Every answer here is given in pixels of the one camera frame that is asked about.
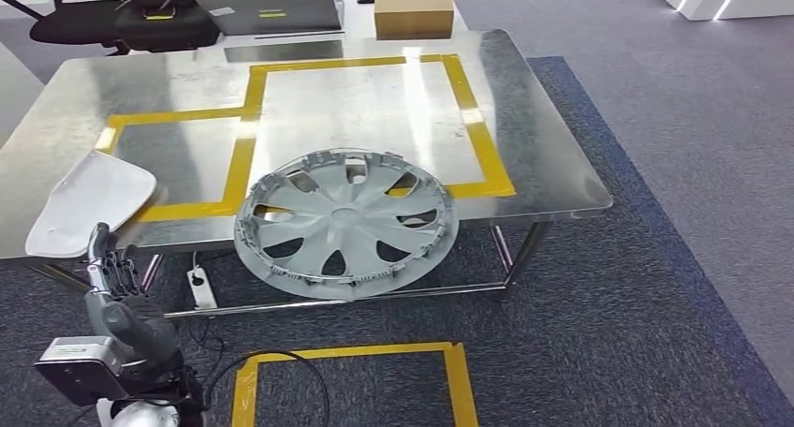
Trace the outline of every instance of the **chair armrest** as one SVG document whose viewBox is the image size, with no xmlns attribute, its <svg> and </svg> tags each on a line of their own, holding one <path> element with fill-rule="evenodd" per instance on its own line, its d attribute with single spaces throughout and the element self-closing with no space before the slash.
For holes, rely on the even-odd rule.
<svg viewBox="0 0 794 427">
<path fill-rule="evenodd" d="M 44 18 L 44 15 L 41 15 L 40 13 L 36 12 L 35 10 L 29 8 L 28 6 L 24 5 L 23 3 L 21 3 L 21 2 L 19 2 L 17 0 L 0 0 L 0 1 L 3 1 L 4 3 L 8 4 L 9 6 L 16 8 L 17 10 L 19 10 L 19 11 L 21 11 L 21 12 L 27 14 L 27 15 L 30 15 L 31 17 L 33 17 L 33 18 L 35 18 L 37 20 L 41 20 L 42 18 Z"/>
</svg>

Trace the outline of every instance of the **stainless steel tabletop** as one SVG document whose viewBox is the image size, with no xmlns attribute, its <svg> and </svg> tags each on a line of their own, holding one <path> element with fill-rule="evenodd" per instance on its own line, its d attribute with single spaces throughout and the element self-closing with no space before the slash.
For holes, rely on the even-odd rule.
<svg viewBox="0 0 794 427">
<path fill-rule="evenodd" d="M 155 253 L 231 246 L 251 183 L 336 147 L 422 166 L 464 223 L 577 219 L 612 204 L 504 31 L 77 59 L 0 150 L 0 259 L 25 257 L 50 190 L 93 148 L 157 177 L 153 206 L 122 229 L 122 243 Z"/>
</svg>

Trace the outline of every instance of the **black cable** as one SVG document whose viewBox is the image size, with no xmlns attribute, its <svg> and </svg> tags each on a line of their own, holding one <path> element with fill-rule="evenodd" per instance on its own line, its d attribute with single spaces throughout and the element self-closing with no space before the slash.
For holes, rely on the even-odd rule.
<svg viewBox="0 0 794 427">
<path fill-rule="evenodd" d="M 92 406 L 88 406 L 88 407 L 86 407 L 84 410 L 82 410 L 82 411 L 80 412 L 80 414 L 79 414 L 79 415 L 77 415 L 77 416 L 76 416 L 74 419 L 72 419 L 72 420 L 71 420 L 71 421 L 70 421 L 70 422 L 69 422 L 69 423 L 66 425 L 66 427 L 72 427 L 73 425 L 77 425 L 78 421 L 79 421 L 79 420 L 81 420 L 81 419 L 82 419 L 82 417 L 84 417 L 85 415 L 87 415 L 87 414 L 88 414 L 88 412 L 89 412 L 89 411 L 91 411 L 91 409 L 92 409 L 92 408 L 93 408 Z"/>
<path fill-rule="evenodd" d="M 210 330 L 210 324 L 212 320 L 208 317 L 204 318 L 204 320 L 206 322 L 204 324 L 204 331 L 201 333 L 200 338 L 197 338 L 196 333 L 193 331 L 193 323 L 187 325 L 187 334 L 190 335 L 190 338 L 202 349 L 216 352 L 218 354 L 217 357 L 215 357 L 213 367 L 210 368 L 210 371 L 206 374 L 207 377 L 210 377 L 221 364 L 221 360 L 223 359 L 224 353 L 226 352 L 226 342 L 223 340 L 223 338 L 217 336 Z M 215 342 L 217 342 L 218 348 L 207 346 L 206 340 L 208 334 L 211 335 L 209 339 L 215 340 Z"/>
<path fill-rule="evenodd" d="M 258 357 L 260 355 L 267 355 L 267 354 L 278 354 L 278 355 L 285 355 L 287 357 L 291 357 L 301 363 L 305 364 L 309 371 L 315 375 L 317 378 L 317 382 L 320 384 L 320 389 L 323 393 L 323 427 L 328 427 L 328 423 L 331 419 L 331 398 L 328 395 L 328 387 L 325 384 L 325 380 L 322 378 L 322 374 L 317 370 L 317 368 L 307 359 L 301 357 L 298 354 L 293 352 L 287 352 L 285 350 L 259 350 L 257 352 L 251 352 L 249 354 L 245 354 L 244 356 L 238 358 L 237 360 L 233 361 L 232 363 L 228 364 L 224 367 L 218 375 L 216 375 L 210 383 L 207 385 L 207 394 L 205 396 L 206 401 L 204 402 L 204 410 L 209 410 L 213 404 L 213 392 L 215 390 L 215 386 L 217 386 L 218 382 L 220 381 L 221 377 L 223 377 L 227 372 L 231 369 L 235 368 L 240 363 L 248 361 L 254 357 Z"/>
</svg>

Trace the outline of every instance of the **black bag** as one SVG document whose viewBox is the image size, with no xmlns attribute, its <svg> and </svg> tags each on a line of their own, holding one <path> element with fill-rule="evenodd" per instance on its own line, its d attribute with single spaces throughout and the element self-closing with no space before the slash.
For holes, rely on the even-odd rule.
<svg viewBox="0 0 794 427">
<path fill-rule="evenodd" d="M 123 0 L 116 35 L 132 50 L 167 52 L 214 45 L 220 31 L 195 0 Z"/>
</svg>

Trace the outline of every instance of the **blue carpet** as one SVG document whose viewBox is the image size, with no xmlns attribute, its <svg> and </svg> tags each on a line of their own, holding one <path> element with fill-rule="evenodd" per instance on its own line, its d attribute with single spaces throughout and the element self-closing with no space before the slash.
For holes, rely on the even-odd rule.
<svg viewBox="0 0 794 427">
<path fill-rule="evenodd" d="M 747 341 L 739 324 L 720 299 L 651 190 L 645 185 L 609 126 L 601 118 L 565 59 L 543 57 L 529 59 L 528 63 L 557 109 L 566 115 L 566 119 L 585 122 L 586 126 L 569 122 L 574 135 L 578 138 L 590 136 L 600 145 L 600 151 L 606 156 L 612 175 L 632 194 L 639 205 L 641 222 L 654 232 L 654 242 L 659 254 L 667 259 L 673 275 L 686 290 L 700 319 L 708 327 L 717 349 L 755 405 L 763 424 L 794 425 L 794 412 L 788 399 Z"/>
<path fill-rule="evenodd" d="M 483 426 L 790 426 L 794 408 L 620 144 L 560 57 L 530 65 L 615 199 L 606 215 L 556 224 L 507 302 L 485 294 L 367 302 L 219 317 L 213 334 L 244 351 L 456 341 L 465 347 Z M 505 228 L 517 249 L 526 228 Z M 236 257 L 199 255 L 221 305 L 290 299 L 261 284 Z M 154 297 L 189 304 L 190 256 L 167 258 Z M 448 259 L 419 285 L 499 278 L 487 231 L 462 229 Z M 30 278 L 3 270 L 0 284 Z M 32 280 L 0 293 L 12 341 L 0 349 L 0 414 L 8 425 L 60 425 L 74 407 L 30 368 L 44 340 L 87 333 L 79 295 Z M 51 308 L 42 311 L 44 300 Z M 215 353 L 181 325 L 186 357 L 209 372 Z M 333 426 L 450 425 L 446 376 L 435 354 L 317 361 L 331 392 Z M 297 363 L 263 365 L 257 425 L 317 425 L 316 385 Z M 229 425 L 230 379 L 217 389 L 211 425 Z M 87 417 L 83 424 L 96 425 Z"/>
</svg>

